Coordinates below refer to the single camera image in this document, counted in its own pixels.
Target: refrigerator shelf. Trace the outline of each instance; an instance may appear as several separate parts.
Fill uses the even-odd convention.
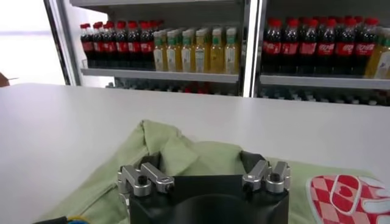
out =
[[[199,82],[236,83],[238,75],[190,73],[190,72],[157,72],[157,71],[135,71],[120,69],[97,69],[82,68],[83,75],[108,76],[130,79],[160,79],[160,80],[181,80]]]
[[[345,77],[299,77],[285,74],[262,74],[263,85],[313,86],[329,88],[390,89],[390,80]]]
[[[187,3],[187,2],[221,2],[233,0],[71,0],[73,6],[91,7],[105,5],[145,5],[163,3]]]

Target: white bottle cap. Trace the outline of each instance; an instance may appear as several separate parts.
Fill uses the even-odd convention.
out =
[[[229,36],[236,35],[236,33],[237,33],[237,29],[234,27],[226,30],[226,35],[229,35]]]

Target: red label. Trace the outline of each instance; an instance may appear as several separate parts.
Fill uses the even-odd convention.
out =
[[[282,54],[293,55],[297,53],[298,43],[283,43]]]
[[[264,41],[263,50],[267,54],[279,54],[281,46],[282,46],[281,43],[270,43],[270,42]]]
[[[333,43],[319,43],[318,44],[318,55],[332,55],[335,49],[335,44]]]
[[[119,52],[126,53],[129,51],[129,45],[126,42],[117,42],[116,48]]]
[[[114,42],[104,43],[104,51],[115,52],[116,51],[116,44]]]
[[[103,42],[95,42],[93,43],[93,48],[96,52],[103,52],[104,51],[104,43]]]
[[[93,51],[93,43],[92,42],[83,42],[83,50],[84,51]]]
[[[299,48],[300,54],[314,54],[316,51],[317,43],[301,43]]]
[[[356,44],[356,54],[370,56],[374,50],[375,44],[373,43],[358,43]]]
[[[152,52],[154,48],[154,42],[141,43],[141,51],[142,53]]]
[[[130,52],[140,52],[141,51],[141,44],[138,42],[129,43],[129,51]]]
[[[336,54],[349,56],[352,55],[354,44],[351,43],[337,43],[336,44]]]

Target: juice bottle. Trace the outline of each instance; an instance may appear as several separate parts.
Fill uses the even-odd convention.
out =
[[[390,68],[390,29],[382,29],[379,46],[374,48],[364,73],[367,78],[386,79]]]
[[[166,47],[163,44],[161,32],[154,32],[154,64],[156,71],[167,71]]]
[[[183,31],[182,65],[183,72],[195,71],[195,48],[191,42],[190,30]]]
[[[207,46],[205,44],[205,30],[196,31],[196,47],[195,47],[195,71],[206,73],[208,71],[207,62]]]
[[[166,55],[168,60],[168,71],[179,72],[181,71],[181,51],[177,45],[177,32],[175,30],[168,32],[168,47],[166,49]]]
[[[222,29],[213,30],[213,45],[210,51],[210,72],[223,73],[224,71],[224,46],[222,45]]]
[[[236,42],[237,29],[229,28],[226,31],[225,73],[238,74],[239,50]]]

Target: bottle label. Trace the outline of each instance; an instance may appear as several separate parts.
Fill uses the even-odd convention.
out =
[[[358,43],[356,44],[356,54],[370,56],[374,50],[374,43]]]
[[[225,70],[226,70],[226,73],[227,74],[234,74],[236,71],[235,69],[235,60],[236,60],[236,57],[235,57],[235,50],[234,49],[226,49],[225,51]]]
[[[282,44],[282,54],[285,55],[294,55],[297,53],[298,43],[283,43]]]
[[[318,44],[318,55],[332,55],[335,49],[334,43],[319,43]]]
[[[93,51],[93,43],[92,42],[83,42],[83,50],[86,51]]]
[[[160,49],[156,49],[153,51],[154,55],[154,63],[156,65],[156,71],[163,71],[164,65],[163,65],[163,51]]]
[[[121,53],[127,53],[129,51],[129,45],[126,42],[116,42],[116,48]]]
[[[191,72],[191,52],[189,49],[182,50],[183,72]]]
[[[205,72],[205,51],[196,50],[195,52],[196,72]]]
[[[385,79],[387,71],[390,67],[390,51],[381,54],[377,70],[375,71],[375,79]]]
[[[336,44],[336,54],[337,55],[343,55],[343,56],[349,56],[352,55],[353,48],[355,45],[352,43],[337,43]]]
[[[317,43],[302,43],[299,48],[300,54],[312,55],[316,51]]]
[[[141,51],[141,44],[139,42],[129,43],[129,52],[138,53]]]
[[[154,42],[150,41],[147,43],[141,43],[141,51],[142,53],[149,53],[152,52],[154,48]]]
[[[104,43],[104,51],[115,52],[116,51],[116,44],[114,42]]]
[[[282,46],[281,43],[270,43],[270,42],[264,41],[263,50],[267,54],[279,54],[281,46]]]
[[[103,42],[94,42],[93,48],[96,52],[103,52],[104,51],[104,43]]]
[[[176,52],[173,49],[166,50],[168,59],[168,71],[176,72]]]

